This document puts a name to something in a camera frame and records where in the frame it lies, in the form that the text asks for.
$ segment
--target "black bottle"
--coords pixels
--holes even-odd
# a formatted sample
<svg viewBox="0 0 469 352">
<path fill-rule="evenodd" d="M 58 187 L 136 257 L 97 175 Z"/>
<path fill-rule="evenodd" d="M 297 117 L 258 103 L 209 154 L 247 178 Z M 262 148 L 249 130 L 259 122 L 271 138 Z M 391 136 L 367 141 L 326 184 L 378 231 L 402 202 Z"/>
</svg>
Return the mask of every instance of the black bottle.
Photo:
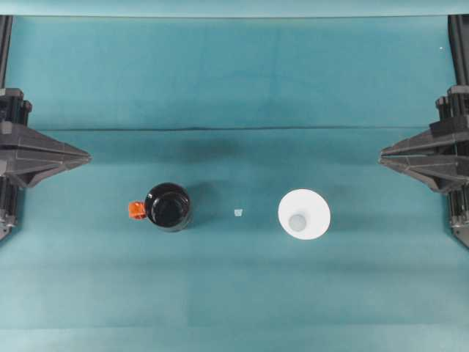
<svg viewBox="0 0 469 352">
<path fill-rule="evenodd" d="M 191 220 L 188 192 L 174 183 L 153 187 L 145 198 L 144 209 L 148 219 L 163 231 L 180 231 Z"/>
</svg>

